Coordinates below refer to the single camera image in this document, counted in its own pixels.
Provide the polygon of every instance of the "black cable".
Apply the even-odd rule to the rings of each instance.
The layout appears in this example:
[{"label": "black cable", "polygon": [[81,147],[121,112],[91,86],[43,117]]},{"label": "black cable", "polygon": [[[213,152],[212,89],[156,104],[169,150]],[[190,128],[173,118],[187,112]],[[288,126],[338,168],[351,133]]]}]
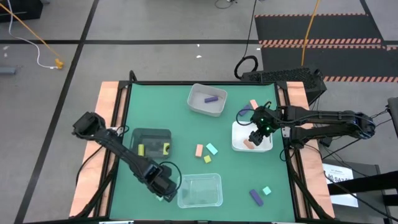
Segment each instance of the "black cable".
[{"label": "black cable", "polygon": [[91,156],[89,156],[89,157],[82,163],[82,165],[80,166],[79,171],[77,172],[77,175],[76,175],[76,185],[77,185],[77,182],[79,181],[79,176],[80,176],[81,170],[84,168],[84,166],[87,164],[87,162],[88,162],[90,159],[92,159],[95,155],[97,155],[97,153],[98,153],[102,148],[103,148],[102,146],[99,147],[94,153],[92,153]]},{"label": "black cable", "polygon": [[356,142],[359,141],[359,140],[361,140],[361,139],[357,139],[357,140],[355,140],[355,141],[352,141],[352,142],[348,143],[347,145],[345,145],[345,146],[343,146],[343,147],[341,147],[341,148],[339,148],[339,149],[333,151],[331,154],[329,154],[329,155],[327,155],[327,156],[325,156],[325,157],[322,157],[322,160],[326,159],[327,157],[333,155],[334,153],[336,153],[336,152],[338,152],[338,151],[340,151],[340,150],[343,150],[343,149],[347,148],[348,146],[350,146],[350,145],[356,143]]},{"label": "black cable", "polygon": [[341,190],[343,190],[344,192],[346,192],[347,194],[350,194],[351,196],[353,196],[354,198],[356,198],[357,200],[359,200],[360,202],[364,203],[365,205],[367,205],[369,208],[373,209],[374,211],[376,211],[377,213],[380,213],[381,215],[384,215],[387,218],[390,218],[396,222],[398,222],[398,218],[392,217],[390,215],[388,215],[385,212],[380,211],[379,209],[373,207],[371,204],[367,203],[366,201],[364,201],[363,199],[355,196],[354,194],[352,194],[349,190],[345,189],[345,187],[341,186],[340,184],[337,184],[336,182],[334,182],[333,180],[329,179],[329,177],[326,176],[325,172],[323,173],[323,175],[325,175],[325,177],[332,182],[334,185],[336,185],[338,188],[340,188]]},{"label": "black cable", "polygon": [[382,125],[382,124],[384,124],[384,123],[387,123],[387,122],[389,122],[390,120],[392,120],[392,118],[388,119],[387,121],[383,121],[383,122],[379,123],[378,125],[376,125],[376,127],[379,126],[379,125]]},{"label": "black cable", "polygon": [[[330,149],[328,149],[326,146],[324,146],[324,148],[325,148],[326,151],[328,151],[328,152],[331,154],[331,150],[330,150]],[[338,162],[340,165],[342,165],[343,167],[345,167],[345,168],[350,168],[350,169],[351,169],[352,171],[354,171],[355,173],[360,174],[360,175],[362,175],[362,176],[364,176],[364,177],[369,177],[368,175],[366,175],[366,174],[364,174],[364,173],[361,173],[360,171],[358,171],[358,170],[352,168],[352,167],[351,167],[349,164],[347,164],[338,154],[331,155],[331,156],[335,159],[335,161],[337,161],[337,162]]]},{"label": "black cable", "polygon": [[339,139],[339,138],[342,138],[343,136],[339,136],[339,137],[337,137],[337,138],[335,138],[335,139],[333,139],[333,140],[337,140],[337,139]]},{"label": "black cable", "polygon": [[305,146],[311,147],[315,152],[319,153],[319,155],[321,156],[321,152],[319,151],[319,149],[317,149],[317,148],[315,148],[315,147],[313,147],[313,146],[310,146],[310,145],[308,145],[308,144],[304,144],[304,145],[305,145]]},{"label": "black cable", "polygon": [[242,77],[240,77],[240,76],[238,75],[238,68],[241,66],[241,64],[242,64],[245,60],[247,60],[247,59],[252,59],[252,60],[254,61],[254,68],[251,70],[252,72],[257,71],[257,68],[258,68],[258,66],[259,66],[259,62],[258,62],[256,56],[254,56],[254,55],[246,56],[246,53],[248,52],[248,47],[249,47],[250,33],[251,33],[251,27],[252,27],[252,25],[253,25],[254,10],[256,9],[256,3],[257,3],[257,0],[254,0],[253,12],[252,12],[252,14],[251,14],[249,35],[248,35],[248,40],[246,41],[246,50],[244,51],[244,55],[243,55],[242,59],[238,62],[238,64],[235,66],[235,69],[234,69],[234,75],[235,75],[235,77],[236,77],[237,79],[242,79]]},{"label": "black cable", "polygon": [[311,192],[306,188],[305,184],[300,180],[299,175],[297,172],[294,170],[292,161],[287,159],[287,167],[288,167],[288,172],[291,174],[294,182],[297,184],[301,192],[303,193],[303,196],[308,200],[309,204],[313,208],[313,211],[318,215],[320,219],[333,219],[329,214],[327,214],[324,209],[318,204],[318,202],[315,200],[315,198],[312,196]]},{"label": "black cable", "polygon": [[[281,152],[280,152],[280,154],[279,154],[279,159],[280,160],[282,160],[282,161],[284,161],[284,162],[286,162],[286,160],[285,159],[282,159],[282,153],[285,151],[285,150],[288,150],[288,153],[290,153],[290,149],[287,149],[287,148],[283,148],[282,150],[281,150]],[[292,153],[292,155],[290,155],[290,158],[293,158],[293,156],[296,154],[296,149],[293,149],[293,153]]]},{"label": "black cable", "polygon": [[315,101],[314,103],[313,103],[313,105],[312,105],[312,111],[313,111],[313,109],[315,108],[315,105],[317,104],[317,101]]},{"label": "black cable", "polygon": [[251,33],[251,27],[252,27],[252,25],[253,25],[253,19],[254,19],[254,10],[256,9],[256,3],[257,3],[257,0],[254,0],[253,12],[252,12],[252,14],[251,14],[251,21],[250,21],[249,35],[248,35],[248,40],[246,41],[246,50],[244,51],[243,58],[246,56],[246,53],[248,52],[248,46],[249,46],[249,40],[250,40],[250,33]]},{"label": "black cable", "polygon": [[387,109],[385,109],[384,111],[382,111],[382,112],[380,112],[380,113],[378,113],[378,114],[372,115],[371,118],[376,118],[376,117],[378,117],[378,116],[380,116],[380,115],[382,115],[382,114],[385,114],[385,113],[387,113],[387,112],[388,112]]},{"label": "black cable", "polygon": [[239,113],[242,112],[242,111],[254,111],[254,110],[253,110],[253,109],[241,109],[240,111],[238,111],[238,112],[236,113],[236,117],[235,117],[236,122],[237,122],[239,125],[241,125],[241,126],[247,126],[247,125],[252,124],[253,121],[250,121],[250,123],[247,123],[247,124],[242,124],[242,123],[240,123],[240,122],[238,121]]},{"label": "black cable", "polygon": [[181,184],[182,184],[182,174],[181,174],[180,168],[178,168],[178,166],[175,165],[175,163],[169,162],[169,161],[164,161],[164,162],[161,162],[159,165],[161,166],[162,164],[172,164],[172,165],[177,169],[178,174],[180,174],[180,183],[178,184],[178,187],[175,188],[175,190],[173,190],[172,192],[167,193],[167,194],[164,194],[164,196],[168,196],[168,195],[173,194],[174,192],[178,191],[179,188],[181,187]]},{"label": "black cable", "polygon": [[106,178],[104,179],[104,182],[98,187],[97,191],[94,193],[93,197],[86,204],[86,206],[81,210],[79,214],[71,218],[88,217],[92,209],[95,207],[97,201],[102,197],[103,192],[106,190],[108,184],[113,179],[115,173],[116,173],[116,166],[113,166],[112,169],[109,171],[108,175],[106,176]]},{"label": "black cable", "polygon": [[[116,129],[116,132],[118,132],[119,129],[121,129],[121,128],[126,128],[126,129],[123,130],[123,133],[121,133],[120,136],[123,135],[123,134],[125,134],[125,133],[127,133],[127,132],[130,130],[130,127],[129,127],[129,126],[124,125],[124,126],[118,127],[118,128]],[[78,170],[78,172],[77,172],[77,175],[76,175],[76,185],[77,185],[77,182],[78,182],[78,180],[79,180],[79,176],[80,176],[81,170],[84,168],[84,166],[86,166],[86,164],[88,163],[88,161],[89,161],[90,159],[92,159],[95,155],[97,155],[97,153],[98,153],[102,148],[103,148],[102,146],[99,147],[94,153],[92,153],[91,156],[89,156],[89,157],[82,163],[82,165],[80,166],[80,168],[79,168],[79,170]]]},{"label": "black cable", "polygon": [[220,1],[220,0],[216,0],[216,1],[214,2],[214,6],[216,6],[217,9],[227,9],[227,8],[231,7],[231,6],[234,4],[234,0],[231,0],[231,1],[229,2],[229,6],[226,6],[226,7],[219,7],[219,6],[217,6],[218,1]]}]

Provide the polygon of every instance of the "teal block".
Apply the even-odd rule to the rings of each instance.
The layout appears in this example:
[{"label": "teal block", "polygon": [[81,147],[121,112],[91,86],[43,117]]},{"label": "teal block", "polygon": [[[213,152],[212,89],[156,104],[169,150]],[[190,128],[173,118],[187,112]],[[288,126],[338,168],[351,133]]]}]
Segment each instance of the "teal block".
[{"label": "teal block", "polygon": [[218,152],[218,150],[217,150],[211,143],[207,144],[206,148],[207,148],[213,155],[217,154],[217,152]]},{"label": "teal block", "polygon": [[262,191],[264,192],[265,195],[271,194],[271,189],[269,187],[265,187]]}]

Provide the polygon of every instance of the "light blue block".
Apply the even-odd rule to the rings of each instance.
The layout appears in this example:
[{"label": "light blue block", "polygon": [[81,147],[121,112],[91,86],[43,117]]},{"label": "light blue block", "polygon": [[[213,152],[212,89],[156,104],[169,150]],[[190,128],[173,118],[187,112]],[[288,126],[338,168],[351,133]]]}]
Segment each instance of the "light blue block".
[{"label": "light blue block", "polygon": [[156,198],[161,202],[161,201],[163,201],[163,197],[159,197],[159,196],[157,196],[157,195],[155,195],[156,196]]},{"label": "light blue block", "polygon": [[218,150],[217,150],[211,143],[207,144],[206,148],[207,148],[213,155],[217,154],[217,152],[218,152]]},{"label": "light blue block", "polygon": [[264,192],[265,195],[271,194],[271,189],[269,187],[265,187],[262,191]]}]

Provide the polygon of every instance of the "white cable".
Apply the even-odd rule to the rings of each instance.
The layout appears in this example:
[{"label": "white cable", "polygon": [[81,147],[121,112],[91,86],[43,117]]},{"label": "white cable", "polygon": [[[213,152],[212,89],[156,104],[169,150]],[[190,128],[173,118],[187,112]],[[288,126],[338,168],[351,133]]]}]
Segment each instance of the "white cable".
[{"label": "white cable", "polygon": [[[10,2],[10,0],[7,0],[7,2],[8,2],[8,6],[9,6],[10,11],[11,11],[12,13],[14,13],[14,12],[12,11],[12,7],[11,7],[11,2]],[[42,65],[42,64],[39,62],[39,58],[40,58],[40,49],[39,49],[39,46],[37,46],[37,44],[34,44],[34,43],[32,43],[31,41],[25,40],[25,39],[23,39],[23,38],[21,38],[21,37],[16,37],[16,36],[14,36],[14,35],[11,33],[12,20],[13,20],[13,16],[11,15],[10,26],[8,27],[8,33],[9,33],[13,38],[26,41],[26,42],[28,42],[28,43],[34,45],[34,46],[37,48],[37,64],[38,64],[38,65],[40,65],[40,66],[43,67],[43,68],[55,69],[54,66],[44,66],[44,65]]]}]

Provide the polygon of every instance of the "green mat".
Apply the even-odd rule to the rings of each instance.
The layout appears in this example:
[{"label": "green mat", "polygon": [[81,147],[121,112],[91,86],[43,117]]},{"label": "green mat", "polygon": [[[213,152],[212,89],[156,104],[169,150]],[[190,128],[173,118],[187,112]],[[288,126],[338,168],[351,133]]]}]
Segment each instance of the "green mat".
[{"label": "green mat", "polygon": [[[283,148],[280,131],[273,134],[272,150],[264,153],[236,152],[231,148],[232,123],[236,113],[249,100],[263,104],[267,100],[275,108],[275,87],[218,85],[228,92],[224,111],[214,118],[191,111],[187,98],[190,85],[133,85],[126,125],[134,128],[162,128],[172,132],[172,152],[168,161],[179,166],[182,174],[217,173],[221,176],[223,204],[220,207],[179,208],[177,196],[172,202],[160,202],[145,185],[132,175],[127,164],[120,162],[110,218],[134,220],[214,220],[248,222],[294,222],[292,198],[286,163],[279,159]],[[251,113],[242,120],[248,121]],[[130,147],[131,133],[123,144]],[[218,150],[205,164],[203,156],[210,154],[204,147],[202,158],[195,157],[197,144],[212,143]],[[178,172],[173,169],[172,179]],[[265,196],[261,189],[268,186],[272,193]],[[257,206],[249,191],[256,189],[264,201]]]}]

